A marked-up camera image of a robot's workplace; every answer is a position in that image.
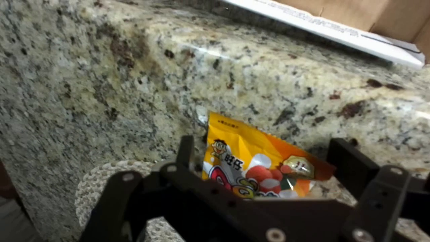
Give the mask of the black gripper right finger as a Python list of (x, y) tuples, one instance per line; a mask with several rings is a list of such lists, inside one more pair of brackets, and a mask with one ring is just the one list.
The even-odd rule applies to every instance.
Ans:
[(345, 138), (330, 141), (327, 161), (357, 199), (343, 226), (347, 242), (413, 242), (396, 231), (400, 218), (430, 234), (430, 176), (415, 177), (398, 165), (378, 165)]

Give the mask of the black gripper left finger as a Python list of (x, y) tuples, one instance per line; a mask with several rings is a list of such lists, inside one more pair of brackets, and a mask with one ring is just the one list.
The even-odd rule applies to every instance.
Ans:
[(80, 242), (139, 242), (148, 222), (166, 220), (187, 242), (247, 242), (251, 234), (236, 215), (234, 199), (191, 171), (194, 137), (183, 136), (174, 163), (148, 176), (118, 172), (105, 185)]

